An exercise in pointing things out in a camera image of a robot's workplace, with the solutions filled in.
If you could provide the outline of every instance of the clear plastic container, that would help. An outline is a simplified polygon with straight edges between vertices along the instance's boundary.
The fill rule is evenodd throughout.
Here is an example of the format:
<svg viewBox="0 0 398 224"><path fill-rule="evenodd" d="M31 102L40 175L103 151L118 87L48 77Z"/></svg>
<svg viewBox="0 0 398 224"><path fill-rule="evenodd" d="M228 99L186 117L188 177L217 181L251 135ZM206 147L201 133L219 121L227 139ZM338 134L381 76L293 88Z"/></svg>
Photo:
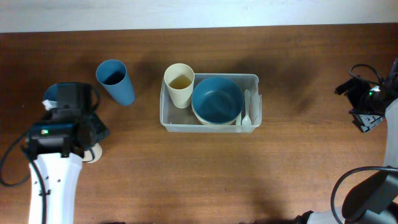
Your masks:
<svg viewBox="0 0 398 224"><path fill-rule="evenodd" d="M251 133L260 126L262 121L262 100L259 95L259 78L253 74L211 74L196 73L194 87L205 78L223 77L234 81L242 92L250 90L250 126L231 125L203 125L193 113L192 107L178 109L173 105L172 99L163 81L160 93L160 122L169 132L182 133Z"/></svg>

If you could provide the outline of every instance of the beige cup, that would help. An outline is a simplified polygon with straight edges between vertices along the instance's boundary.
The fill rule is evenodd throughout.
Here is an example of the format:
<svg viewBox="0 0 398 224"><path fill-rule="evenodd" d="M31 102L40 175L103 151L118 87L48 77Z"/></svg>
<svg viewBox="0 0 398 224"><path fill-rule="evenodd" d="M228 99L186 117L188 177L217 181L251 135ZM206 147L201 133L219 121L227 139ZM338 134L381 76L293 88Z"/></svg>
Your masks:
<svg viewBox="0 0 398 224"><path fill-rule="evenodd" d="M164 82L174 106L183 109L191 104L195 74L191 67L176 63L166 69Z"/></svg>

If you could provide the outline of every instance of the wooden table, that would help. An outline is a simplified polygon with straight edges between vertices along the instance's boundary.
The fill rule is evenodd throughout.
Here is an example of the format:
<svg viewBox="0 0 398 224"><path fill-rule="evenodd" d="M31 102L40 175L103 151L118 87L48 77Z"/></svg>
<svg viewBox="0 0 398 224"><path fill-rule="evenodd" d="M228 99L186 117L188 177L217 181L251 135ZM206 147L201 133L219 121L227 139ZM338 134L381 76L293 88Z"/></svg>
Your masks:
<svg viewBox="0 0 398 224"><path fill-rule="evenodd" d="M350 103L333 91L356 63L386 76L397 36L398 24L0 34L0 153L43 115L47 87L87 82L100 89L98 115L111 135L102 158L81 170L75 223L249 223L323 212L340 175L381 165L386 145L386 122L359 132ZM131 106L96 81L109 58L127 66ZM160 87L177 62L197 73L258 75L262 124L251 134L168 133ZM16 149L2 173L16 182L28 171ZM367 176L349 178L337 205ZM0 222L27 223L30 183L0 194Z"/></svg>

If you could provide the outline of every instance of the blue plastic cup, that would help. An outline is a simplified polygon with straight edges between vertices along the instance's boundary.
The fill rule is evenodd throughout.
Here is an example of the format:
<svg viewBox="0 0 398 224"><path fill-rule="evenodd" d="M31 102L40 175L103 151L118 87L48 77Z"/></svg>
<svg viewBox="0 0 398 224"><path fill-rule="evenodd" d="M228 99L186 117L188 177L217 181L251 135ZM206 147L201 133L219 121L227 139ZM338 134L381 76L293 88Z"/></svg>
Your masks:
<svg viewBox="0 0 398 224"><path fill-rule="evenodd" d="M119 60L106 60L98 66L95 73L97 80L116 102L122 106L136 100L126 66Z"/></svg>

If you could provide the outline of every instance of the white spoon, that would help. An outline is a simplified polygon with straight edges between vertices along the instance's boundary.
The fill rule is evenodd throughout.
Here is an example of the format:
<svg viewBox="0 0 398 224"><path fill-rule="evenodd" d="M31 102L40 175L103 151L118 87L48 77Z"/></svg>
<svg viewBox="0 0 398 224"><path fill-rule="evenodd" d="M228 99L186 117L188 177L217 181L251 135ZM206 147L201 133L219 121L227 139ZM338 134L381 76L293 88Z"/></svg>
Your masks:
<svg viewBox="0 0 398 224"><path fill-rule="evenodd" d="M244 118L242 120L242 125L243 126L251 125L251 120L250 120L250 117L249 117L249 107L250 107L250 90L245 90L244 91L245 114L244 114Z"/></svg>

